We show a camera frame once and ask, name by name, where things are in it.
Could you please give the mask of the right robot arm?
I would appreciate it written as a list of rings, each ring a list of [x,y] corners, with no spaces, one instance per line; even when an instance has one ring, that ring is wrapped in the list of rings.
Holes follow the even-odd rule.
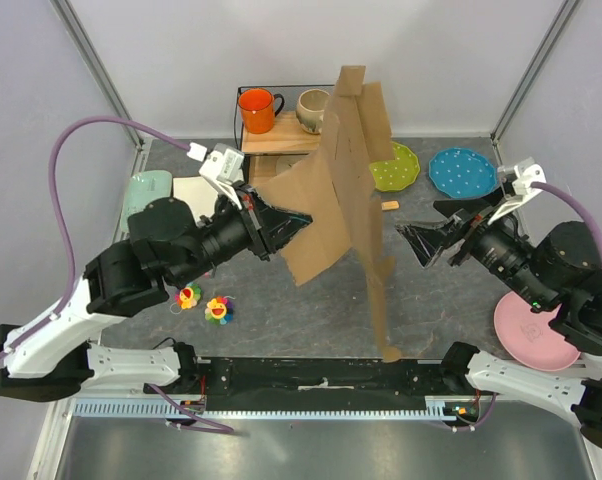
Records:
[[[533,314],[550,313],[550,329],[600,370],[598,379],[569,380],[518,363],[508,366],[486,351],[457,341],[447,350],[439,381],[448,392],[468,387],[505,394],[551,412],[602,449],[602,264],[586,224],[562,222],[538,244],[520,234],[514,214],[494,216],[490,197],[439,200],[440,222],[398,223],[422,267],[455,247],[451,266],[476,260],[516,294]]]

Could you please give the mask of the brown cardboard box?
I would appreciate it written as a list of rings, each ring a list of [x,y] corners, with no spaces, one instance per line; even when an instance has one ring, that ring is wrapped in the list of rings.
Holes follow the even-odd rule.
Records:
[[[378,82],[363,66],[344,66],[324,111],[316,150],[258,186],[270,205],[305,213],[312,222],[281,250],[301,286],[355,251],[365,273],[374,340],[386,363],[401,359],[387,333],[386,281],[395,260],[384,252],[382,201],[370,172],[394,156],[391,127]]]

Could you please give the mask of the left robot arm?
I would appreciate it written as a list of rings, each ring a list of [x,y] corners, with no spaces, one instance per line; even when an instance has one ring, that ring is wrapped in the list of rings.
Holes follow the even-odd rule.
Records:
[[[173,197],[150,203],[129,217],[128,238],[90,261],[57,304],[24,326],[1,324],[0,397],[51,402],[96,388],[194,393],[203,374],[191,345],[126,350],[93,339],[244,250],[269,260],[312,222],[268,205],[247,184],[237,188],[236,202],[221,195],[213,215],[200,219]]]

